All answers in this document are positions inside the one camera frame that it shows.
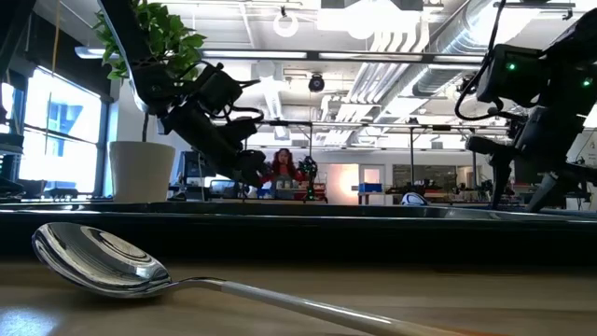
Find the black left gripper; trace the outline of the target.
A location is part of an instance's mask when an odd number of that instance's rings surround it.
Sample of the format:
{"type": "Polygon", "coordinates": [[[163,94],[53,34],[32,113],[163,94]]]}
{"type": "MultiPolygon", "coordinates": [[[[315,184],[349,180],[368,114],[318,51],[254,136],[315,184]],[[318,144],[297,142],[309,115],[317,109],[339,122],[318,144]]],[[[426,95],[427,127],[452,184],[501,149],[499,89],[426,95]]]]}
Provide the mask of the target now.
{"type": "Polygon", "coordinates": [[[250,118],[216,126],[196,104],[186,102],[160,116],[159,121],[164,134],[178,134],[201,153],[216,173],[258,189],[267,181],[266,155],[260,150],[242,151],[242,140],[253,133],[250,118]]]}

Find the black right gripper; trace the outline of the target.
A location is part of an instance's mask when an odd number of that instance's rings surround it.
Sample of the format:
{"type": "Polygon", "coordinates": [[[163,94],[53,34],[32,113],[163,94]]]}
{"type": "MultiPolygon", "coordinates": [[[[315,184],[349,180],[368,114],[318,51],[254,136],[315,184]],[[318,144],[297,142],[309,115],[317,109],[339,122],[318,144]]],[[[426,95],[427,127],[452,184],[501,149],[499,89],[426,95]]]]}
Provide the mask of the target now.
{"type": "Polygon", "coordinates": [[[493,168],[491,209],[496,210],[511,174],[510,163],[521,161],[544,174],[526,210],[537,213],[559,190],[559,178],[597,183],[597,167],[572,163],[568,152],[583,132],[594,105],[536,106],[517,134],[514,149],[487,137],[471,135],[465,148],[488,157],[493,168]]]}

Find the steel spoon with orange handle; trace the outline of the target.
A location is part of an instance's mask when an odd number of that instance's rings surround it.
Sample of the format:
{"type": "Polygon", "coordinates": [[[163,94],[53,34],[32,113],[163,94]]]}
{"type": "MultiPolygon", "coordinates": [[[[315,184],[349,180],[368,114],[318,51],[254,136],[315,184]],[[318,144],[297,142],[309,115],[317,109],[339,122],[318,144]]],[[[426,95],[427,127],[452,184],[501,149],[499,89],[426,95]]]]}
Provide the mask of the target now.
{"type": "Polygon", "coordinates": [[[32,235],[38,259],[61,277],[90,292],[141,299],[183,288],[203,288],[259,301],[373,336],[506,336],[446,329],[393,319],[214,277],[174,281],[145,251],[107,231],[68,222],[41,225],[32,235]]]}

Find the dark green plastic tray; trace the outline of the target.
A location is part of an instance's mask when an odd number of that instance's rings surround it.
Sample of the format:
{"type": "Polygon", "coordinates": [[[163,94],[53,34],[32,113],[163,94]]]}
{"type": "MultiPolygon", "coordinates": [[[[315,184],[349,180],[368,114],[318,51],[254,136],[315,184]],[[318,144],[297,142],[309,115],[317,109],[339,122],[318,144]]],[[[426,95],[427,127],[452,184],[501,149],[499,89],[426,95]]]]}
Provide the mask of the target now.
{"type": "Polygon", "coordinates": [[[597,267],[597,214],[278,203],[5,203],[0,256],[47,222],[89,225],[161,260],[597,267]]]}

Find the person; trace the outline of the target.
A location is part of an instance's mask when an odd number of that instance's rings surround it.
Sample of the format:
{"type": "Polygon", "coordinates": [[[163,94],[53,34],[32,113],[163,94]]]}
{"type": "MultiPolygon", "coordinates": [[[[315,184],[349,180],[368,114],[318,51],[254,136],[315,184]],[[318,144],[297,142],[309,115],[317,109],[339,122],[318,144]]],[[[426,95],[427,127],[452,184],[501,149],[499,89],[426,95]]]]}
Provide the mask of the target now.
{"type": "Polygon", "coordinates": [[[271,171],[261,177],[262,183],[271,183],[271,197],[280,200],[294,199],[294,192],[285,189],[286,183],[292,185],[294,181],[302,182],[303,180],[304,174],[296,168],[293,155],[287,148],[281,148],[274,154],[271,171]]]}

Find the black computer monitor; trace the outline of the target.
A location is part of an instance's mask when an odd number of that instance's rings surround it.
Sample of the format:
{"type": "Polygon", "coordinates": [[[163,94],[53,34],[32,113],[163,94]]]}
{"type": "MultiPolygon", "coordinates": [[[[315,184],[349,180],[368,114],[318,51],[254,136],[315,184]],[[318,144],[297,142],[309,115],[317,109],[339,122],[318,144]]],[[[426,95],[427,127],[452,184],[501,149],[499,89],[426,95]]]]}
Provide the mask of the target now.
{"type": "Polygon", "coordinates": [[[182,151],[178,165],[178,173],[184,180],[188,178],[216,177],[215,170],[197,151],[182,151]]]}

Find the black background table stand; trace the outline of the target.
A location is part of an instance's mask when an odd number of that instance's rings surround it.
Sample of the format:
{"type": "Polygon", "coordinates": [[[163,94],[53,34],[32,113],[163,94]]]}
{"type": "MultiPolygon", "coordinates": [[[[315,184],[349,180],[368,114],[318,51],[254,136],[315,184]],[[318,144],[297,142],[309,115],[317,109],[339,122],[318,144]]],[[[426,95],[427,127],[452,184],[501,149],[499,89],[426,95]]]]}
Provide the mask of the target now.
{"type": "MultiPolygon", "coordinates": [[[[304,180],[302,182],[307,183],[306,193],[303,196],[303,201],[312,201],[314,199],[314,178],[318,172],[317,163],[312,158],[312,126],[309,127],[309,134],[304,134],[304,136],[308,139],[309,154],[302,161],[300,161],[298,165],[296,165],[295,163],[294,164],[296,168],[304,174],[304,180]]],[[[285,189],[293,191],[293,188],[293,184],[285,184],[285,189]]]]}

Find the white plant pot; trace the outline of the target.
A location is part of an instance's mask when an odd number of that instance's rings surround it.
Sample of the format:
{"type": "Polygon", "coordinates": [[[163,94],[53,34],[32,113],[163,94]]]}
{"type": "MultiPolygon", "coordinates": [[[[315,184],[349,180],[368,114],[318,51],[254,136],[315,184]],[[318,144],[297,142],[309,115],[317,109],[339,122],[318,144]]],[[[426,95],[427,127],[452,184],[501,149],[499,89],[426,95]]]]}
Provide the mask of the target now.
{"type": "Polygon", "coordinates": [[[151,142],[108,144],[115,203],[166,202],[175,149],[151,142]]]}

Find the green leafy potted plant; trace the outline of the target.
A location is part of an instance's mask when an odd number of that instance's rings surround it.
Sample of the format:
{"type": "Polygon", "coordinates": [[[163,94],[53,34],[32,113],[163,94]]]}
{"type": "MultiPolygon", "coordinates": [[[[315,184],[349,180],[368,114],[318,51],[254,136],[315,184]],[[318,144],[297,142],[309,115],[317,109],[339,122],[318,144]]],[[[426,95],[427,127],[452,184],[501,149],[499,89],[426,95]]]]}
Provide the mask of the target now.
{"type": "Polygon", "coordinates": [[[201,60],[197,48],[205,37],[160,3],[97,2],[100,10],[93,30],[104,45],[102,63],[111,67],[107,77],[127,79],[137,107],[147,117],[159,120],[188,102],[201,60]]]}

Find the long ceiling light bar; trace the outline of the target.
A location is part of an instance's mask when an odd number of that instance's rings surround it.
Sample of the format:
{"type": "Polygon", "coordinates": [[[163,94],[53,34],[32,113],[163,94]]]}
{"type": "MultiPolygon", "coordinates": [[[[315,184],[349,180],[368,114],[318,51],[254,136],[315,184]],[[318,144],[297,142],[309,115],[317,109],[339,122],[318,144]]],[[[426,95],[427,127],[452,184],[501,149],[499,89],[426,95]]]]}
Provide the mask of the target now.
{"type": "Polygon", "coordinates": [[[477,65],[482,54],[447,54],[416,52],[370,52],[273,49],[200,49],[203,59],[244,61],[304,61],[341,63],[420,63],[446,65],[477,65]]]}

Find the grey ventilation duct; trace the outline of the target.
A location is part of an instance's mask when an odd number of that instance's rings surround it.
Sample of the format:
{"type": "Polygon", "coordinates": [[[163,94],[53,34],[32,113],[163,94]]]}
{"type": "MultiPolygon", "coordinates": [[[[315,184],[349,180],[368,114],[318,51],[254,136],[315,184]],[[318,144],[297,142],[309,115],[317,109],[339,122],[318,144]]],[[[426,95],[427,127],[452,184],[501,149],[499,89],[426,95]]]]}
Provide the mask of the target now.
{"type": "Polygon", "coordinates": [[[412,86],[414,96],[432,96],[445,84],[459,75],[465,62],[474,62],[475,55],[482,56],[495,18],[495,0],[468,0],[455,18],[431,42],[428,53],[437,54],[439,63],[416,67],[416,81],[412,86]]]}

